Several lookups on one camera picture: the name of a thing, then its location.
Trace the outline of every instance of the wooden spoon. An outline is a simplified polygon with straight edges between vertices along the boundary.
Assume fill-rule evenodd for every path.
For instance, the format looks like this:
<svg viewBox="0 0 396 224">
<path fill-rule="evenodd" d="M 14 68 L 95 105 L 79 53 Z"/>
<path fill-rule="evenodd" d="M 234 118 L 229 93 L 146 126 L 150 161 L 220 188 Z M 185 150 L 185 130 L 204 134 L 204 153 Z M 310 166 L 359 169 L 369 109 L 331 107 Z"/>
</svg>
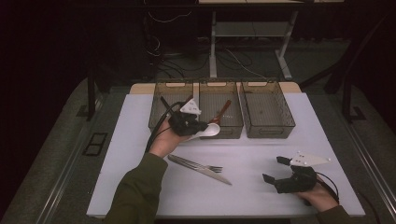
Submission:
<svg viewBox="0 0 396 224">
<path fill-rule="evenodd" d="M 228 100 L 223 106 L 223 108 L 220 110 L 218 115 L 215 116 L 212 120 L 210 120 L 209 123 L 216 123 L 220 126 L 221 117 L 223 116 L 224 112 L 228 109 L 228 106 L 230 106 L 230 104 L 231 104 L 231 100 Z"/>
</svg>

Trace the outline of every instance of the floor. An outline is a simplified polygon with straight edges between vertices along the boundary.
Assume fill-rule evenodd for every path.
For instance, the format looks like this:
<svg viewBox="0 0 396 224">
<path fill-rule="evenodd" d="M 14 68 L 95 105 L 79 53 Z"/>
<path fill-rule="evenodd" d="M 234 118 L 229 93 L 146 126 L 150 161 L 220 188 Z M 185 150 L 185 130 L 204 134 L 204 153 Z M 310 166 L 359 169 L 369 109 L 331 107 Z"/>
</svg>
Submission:
<svg viewBox="0 0 396 224">
<path fill-rule="evenodd" d="M 208 77 L 208 45 L 207 40 L 201 41 L 195 57 L 185 57 L 176 49 L 168 49 L 164 62 L 159 65 L 157 77 Z M 348 44 L 346 40 L 291 41 L 286 61 L 292 81 L 301 83 L 332 65 L 343 55 Z M 235 41 L 222 38 L 217 46 L 218 77 L 265 76 L 283 81 L 282 69 L 274 54 L 280 46 L 279 40 L 259 38 Z M 326 94 L 323 90 L 326 80 L 323 78 L 303 91 L 308 94 L 365 210 L 366 216 L 354 218 L 362 224 L 395 223 L 394 210 L 390 212 L 389 208 L 395 205 L 393 189 L 396 189 L 396 176 L 393 171 L 396 169 L 396 136 L 357 88 L 352 92 L 352 106 L 358 107 L 365 119 L 347 123 L 340 113 L 342 93 Z M 86 211 L 129 89 L 128 86 L 114 86 L 110 92 L 97 91 L 97 112 L 91 121 L 87 121 L 86 80 L 76 87 L 1 224 L 102 223 L 97 218 L 87 217 Z M 83 155 L 95 133 L 106 134 L 100 154 Z M 284 220 L 270 221 L 228 219 L 195 220 L 193 223 L 285 223 Z M 298 217 L 286 222 L 318 223 L 315 217 Z"/>
</svg>

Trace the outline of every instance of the knife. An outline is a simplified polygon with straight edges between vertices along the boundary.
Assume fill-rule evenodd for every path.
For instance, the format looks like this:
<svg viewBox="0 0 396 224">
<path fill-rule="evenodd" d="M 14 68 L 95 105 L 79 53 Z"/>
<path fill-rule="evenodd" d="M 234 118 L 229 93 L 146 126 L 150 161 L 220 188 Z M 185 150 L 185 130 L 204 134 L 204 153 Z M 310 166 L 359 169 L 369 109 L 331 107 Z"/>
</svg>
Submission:
<svg viewBox="0 0 396 224">
<path fill-rule="evenodd" d="M 201 165 L 199 163 L 193 162 L 193 161 L 188 161 L 186 159 L 183 159 L 181 157 L 175 156 L 175 155 L 168 155 L 169 161 L 172 161 L 174 163 L 177 163 L 179 165 L 185 166 L 187 168 L 190 168 L 196 172 L 199 172 L 203 175 L 210 176 L 212 178 L 217 179 L 218 181 L 221 181 L 225 184 L 231 185 L 231 182 L 223 177 L 222 175 L 219 175 L 215 173 L 214 171 L 211 171 L 209 168 L 205 167 L 204 165 Z"/>
</svg>

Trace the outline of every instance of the dark background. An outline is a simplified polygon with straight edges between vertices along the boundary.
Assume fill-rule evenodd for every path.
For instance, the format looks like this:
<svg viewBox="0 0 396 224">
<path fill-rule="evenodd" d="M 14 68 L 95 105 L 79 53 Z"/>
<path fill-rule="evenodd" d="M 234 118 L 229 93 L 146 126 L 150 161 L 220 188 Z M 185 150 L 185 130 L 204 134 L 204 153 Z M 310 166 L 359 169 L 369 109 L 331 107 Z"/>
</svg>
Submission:
<svg viewBox="0 0 396 224">
<path fill-rule="evenodd" d="M 394 1 L 387 0 L 347 3 L 343 10 L 302 11 L 293 32 L 294 39 L 359 41 L 391 8 L 390 5 L 394 5 Z M 1 1 L 0 217 L 29 171 L 68 96 L 88 71 L 95 73 L 100 91 L 108 91 L 113 85 L 150 81 L 155 67 L 149 65 L 152 61 L 145 49 L 145 28 L 152 33 L 169 35 L 172 40 L 177 37 L 172 29 L 188 27 L 190 30 L 178 37 L 184 39 L 185 42 L 179 43 L 190 46 L 186 50 L 192 53 L 194 38 L 208 35 L 210 13 L 207 12 L 193 13 L 187 24 L 165 28 L 155 24 L 144 26 L 144 15 L 142 11 L 131 9 L 75 9 L 67 1 Z M 366 93 L 394 132 L 395 15 L 387 17 L 351 71 L 356 76 L 356 85 Z"/>
</svg>

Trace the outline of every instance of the white spoon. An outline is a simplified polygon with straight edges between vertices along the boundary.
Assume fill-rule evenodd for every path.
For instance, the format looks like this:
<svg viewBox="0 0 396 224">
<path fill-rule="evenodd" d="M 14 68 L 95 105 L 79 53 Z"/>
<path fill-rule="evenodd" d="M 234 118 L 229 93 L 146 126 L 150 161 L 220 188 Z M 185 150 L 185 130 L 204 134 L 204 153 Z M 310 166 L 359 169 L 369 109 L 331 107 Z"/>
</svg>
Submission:
<svg viewBox="0 0 396 224">
<path fill-rule="evenodd" d="M 215 136 L 220 132 L 220 126 L 216 123 L 209 123 L 207 124 L 207 128 L 203 132 L 198 132 L 195 135 L 193 135 L 191 138 L 187 139 L 185 142 L 197 138 L 197 137 L 203 137 L 203 136 Z"/>
</svg>

